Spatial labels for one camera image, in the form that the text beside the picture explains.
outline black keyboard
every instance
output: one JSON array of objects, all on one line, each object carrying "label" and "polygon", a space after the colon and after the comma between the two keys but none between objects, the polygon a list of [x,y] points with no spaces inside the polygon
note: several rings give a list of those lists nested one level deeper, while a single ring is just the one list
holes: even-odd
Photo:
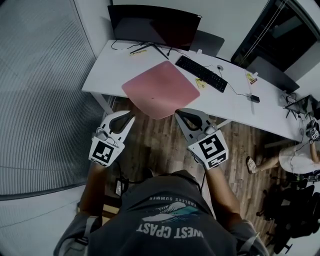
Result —
[{"label": "black keyboard", "polygon": [[228,82],[226,80],[185,56],[181,56],[175,64],[205,81],[219,92],[223,93],[227,87]]}]

